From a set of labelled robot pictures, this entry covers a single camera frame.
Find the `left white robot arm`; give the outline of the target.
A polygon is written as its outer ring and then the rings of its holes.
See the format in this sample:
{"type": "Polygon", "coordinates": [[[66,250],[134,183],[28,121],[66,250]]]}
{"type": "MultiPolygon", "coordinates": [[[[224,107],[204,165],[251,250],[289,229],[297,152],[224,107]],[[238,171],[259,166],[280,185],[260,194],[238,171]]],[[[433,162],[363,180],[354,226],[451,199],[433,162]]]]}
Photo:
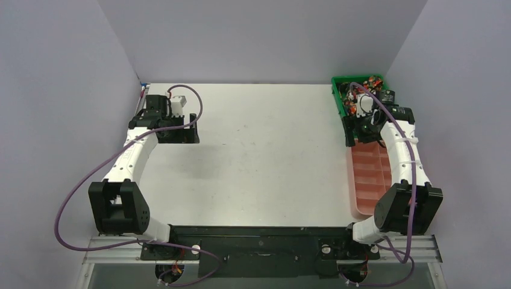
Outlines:
{"type": "Polygon", "coordinates": [[[148,95],[145,106],[128,124],[124,150],[101,182],[88,189],[97,230],[109,235],[135,235],[157,241],[156,251],[176,257],[180,242],[171,226],[151,216],[139,182],[149,156],[158,144],[199,143],[197,125],[185,127],[185,96],[148,95]]]}

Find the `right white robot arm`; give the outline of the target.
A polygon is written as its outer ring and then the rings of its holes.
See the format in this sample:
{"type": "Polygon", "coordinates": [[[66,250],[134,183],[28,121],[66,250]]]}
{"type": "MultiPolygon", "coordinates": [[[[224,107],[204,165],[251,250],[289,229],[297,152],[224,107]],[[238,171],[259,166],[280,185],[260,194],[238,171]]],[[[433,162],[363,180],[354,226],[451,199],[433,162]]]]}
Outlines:
{"type": "Polygon", "coordinates": [[[386,237],[425,234],[444,199],[420,160],[412,112],[389,111],[391,118],[379,111],[374,123],[371,115],[342,118],[351,213],[359,219],[340,240],[348,257],[386,237]]]}

